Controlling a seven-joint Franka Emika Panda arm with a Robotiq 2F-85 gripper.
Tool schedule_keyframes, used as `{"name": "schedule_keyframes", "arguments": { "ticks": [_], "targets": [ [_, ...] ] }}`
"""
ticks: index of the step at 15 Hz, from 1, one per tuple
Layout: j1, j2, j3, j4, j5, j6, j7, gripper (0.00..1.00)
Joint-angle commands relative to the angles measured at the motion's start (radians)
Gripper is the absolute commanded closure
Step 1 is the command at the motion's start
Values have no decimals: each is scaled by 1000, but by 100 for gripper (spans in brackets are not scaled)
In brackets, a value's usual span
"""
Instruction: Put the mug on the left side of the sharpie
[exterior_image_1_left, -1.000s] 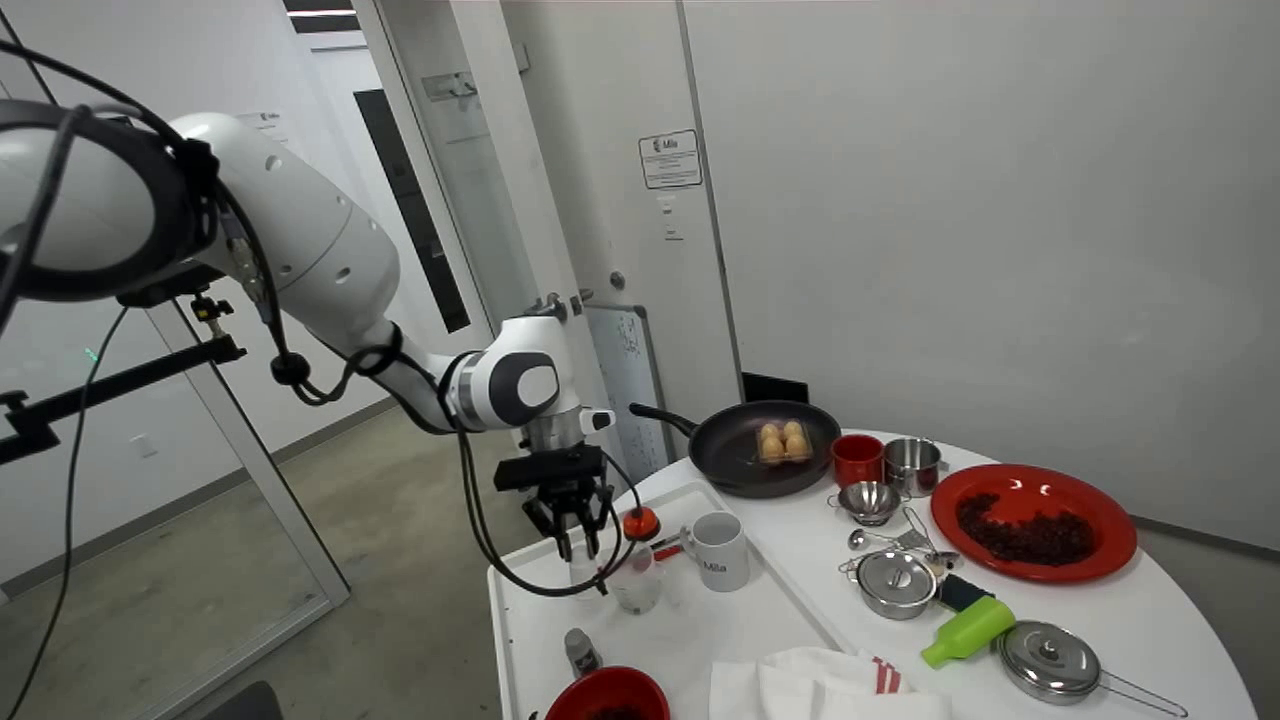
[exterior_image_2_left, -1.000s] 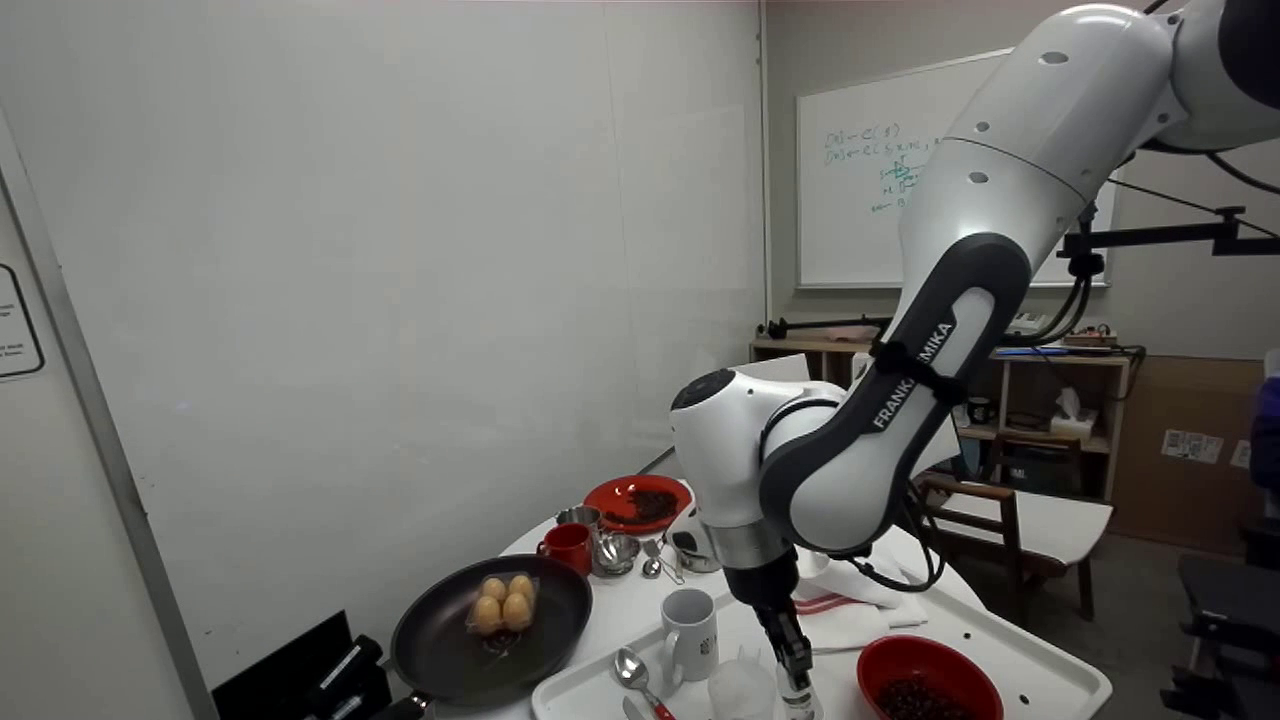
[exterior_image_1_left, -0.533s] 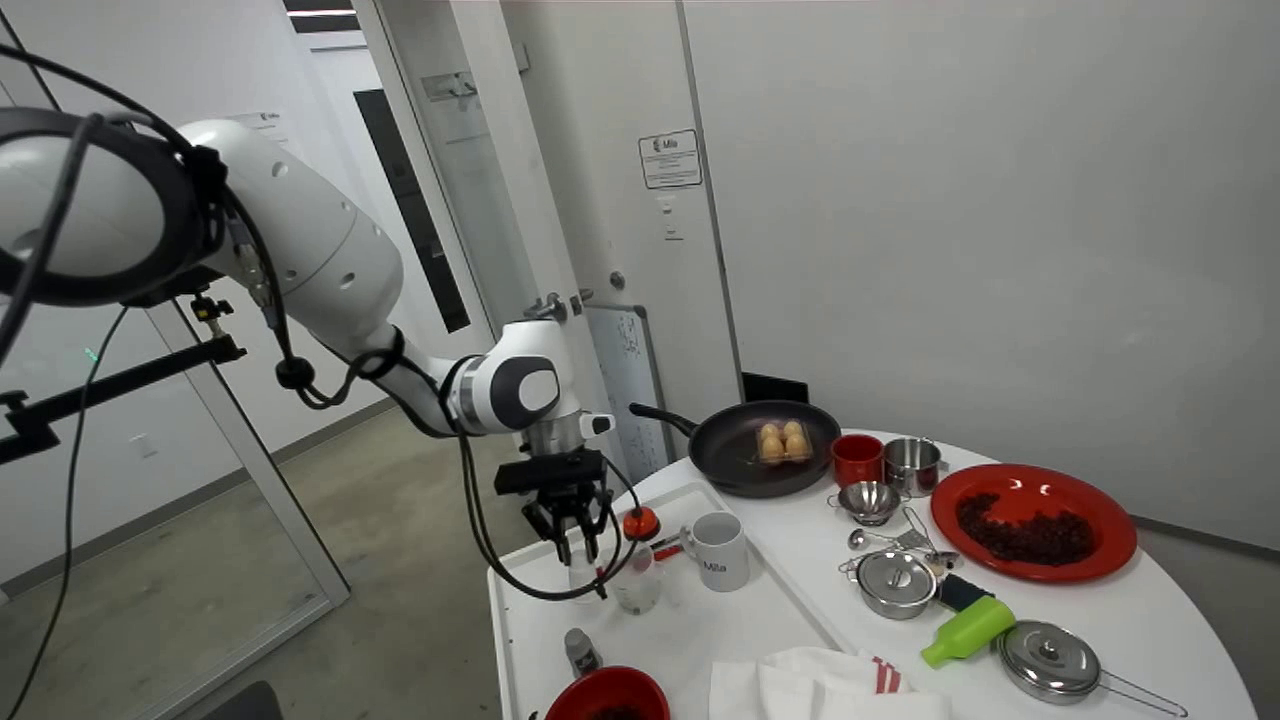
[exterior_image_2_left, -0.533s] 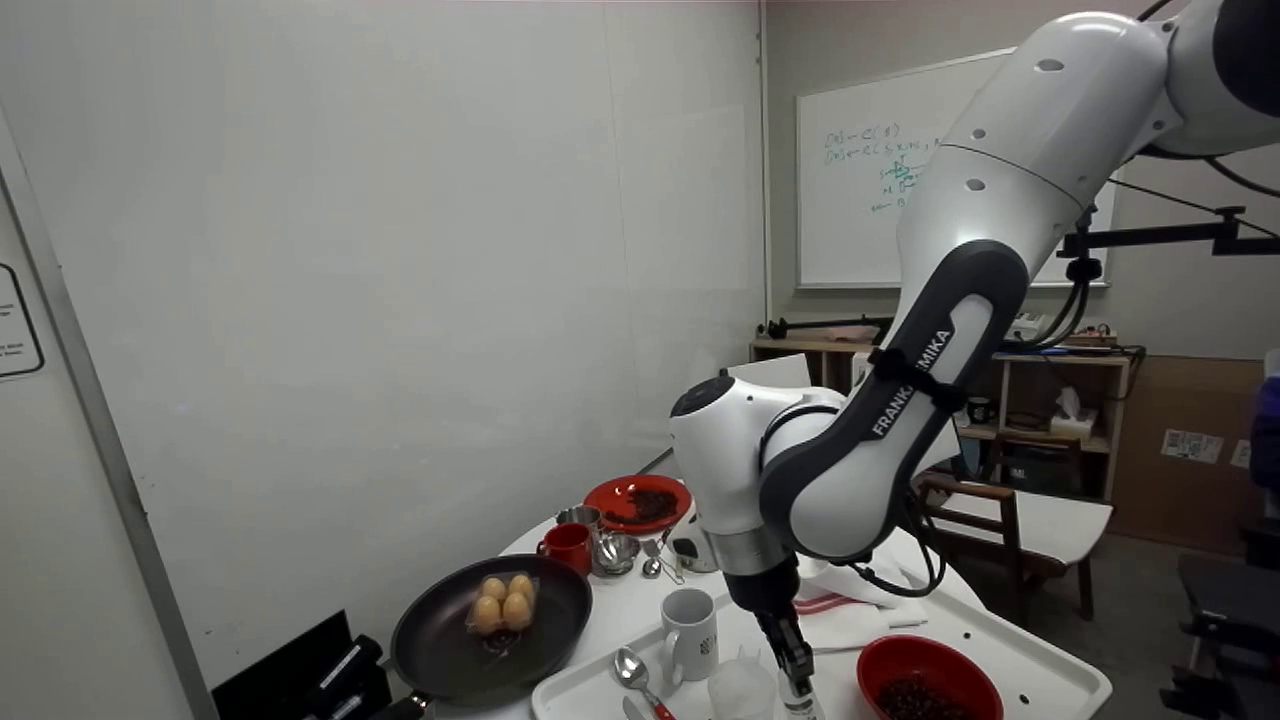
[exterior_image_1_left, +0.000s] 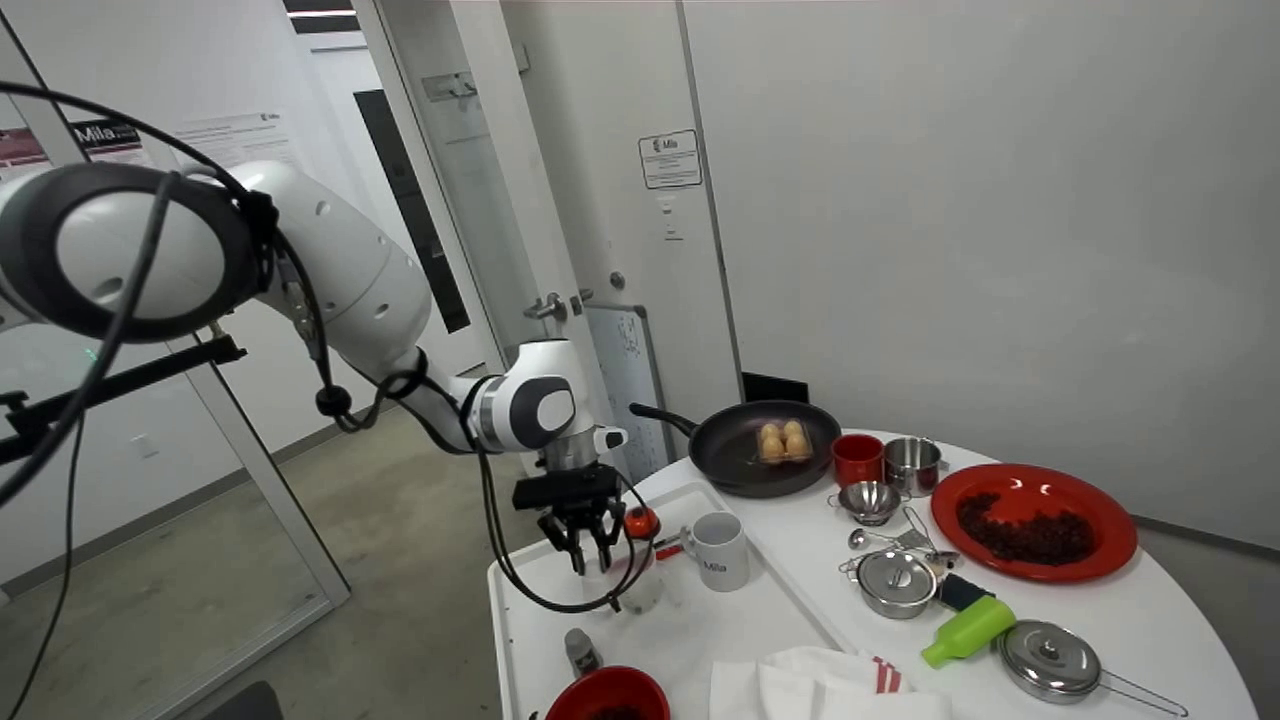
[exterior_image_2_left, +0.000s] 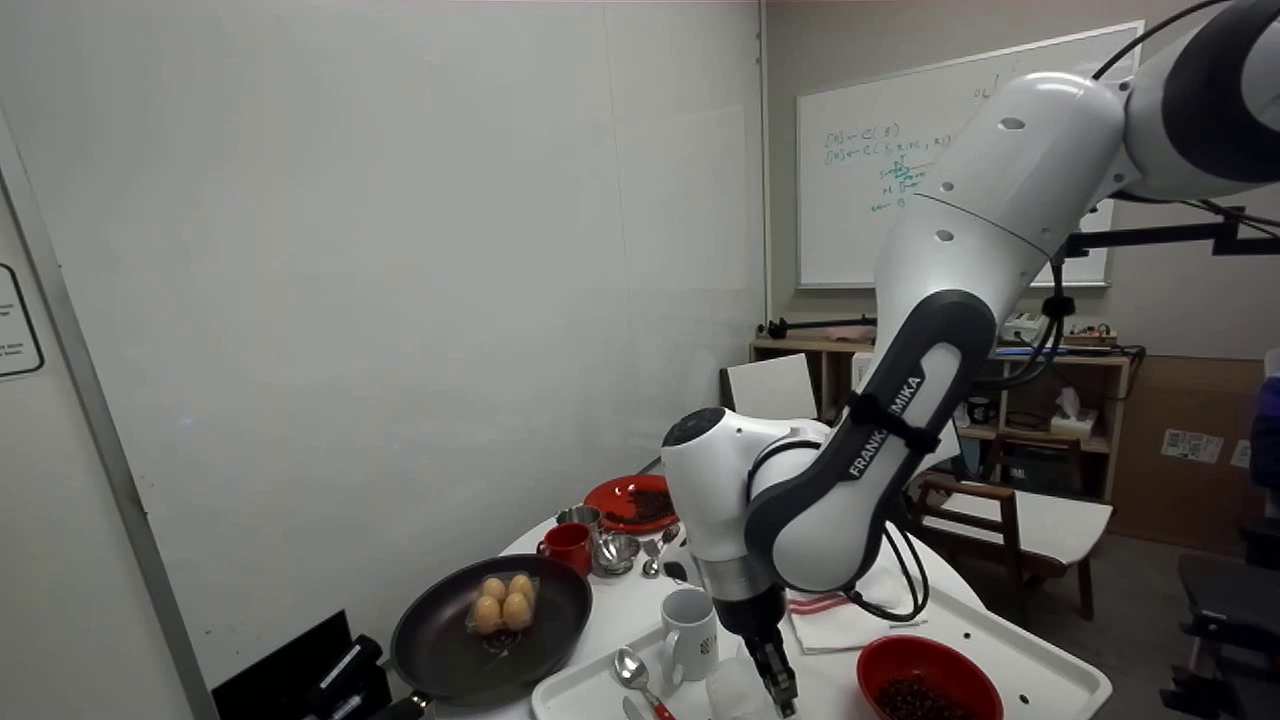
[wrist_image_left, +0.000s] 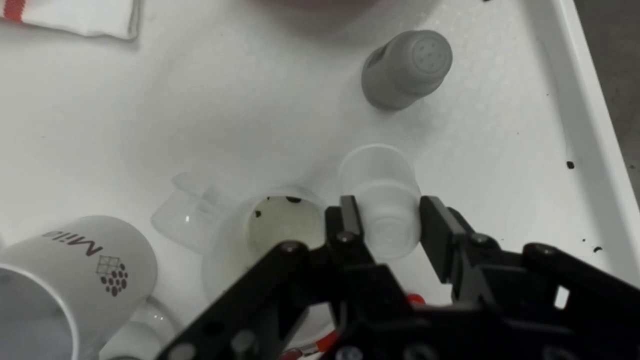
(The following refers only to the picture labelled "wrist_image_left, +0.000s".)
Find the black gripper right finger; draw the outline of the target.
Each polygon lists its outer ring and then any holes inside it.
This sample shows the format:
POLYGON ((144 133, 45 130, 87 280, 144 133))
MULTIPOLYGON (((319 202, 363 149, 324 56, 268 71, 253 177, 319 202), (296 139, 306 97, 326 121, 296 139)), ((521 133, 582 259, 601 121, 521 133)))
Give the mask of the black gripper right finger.
POLYGON ((473 284, 473 267, 499 253, 499 243, 476 231, 466 218, 436 195, 422 195, 418 204, 421 246, 436 277, 453 285, 453 299, 463 299, 473 284))

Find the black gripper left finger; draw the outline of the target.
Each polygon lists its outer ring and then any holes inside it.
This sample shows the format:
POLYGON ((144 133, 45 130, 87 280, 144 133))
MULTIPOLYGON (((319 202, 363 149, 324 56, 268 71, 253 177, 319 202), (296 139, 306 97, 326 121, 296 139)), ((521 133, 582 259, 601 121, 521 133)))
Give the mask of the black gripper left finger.
POLYGON ((337 206, 326 208, 326 246, 341 261, 372 263, 355 195, 343 195, 337 206))

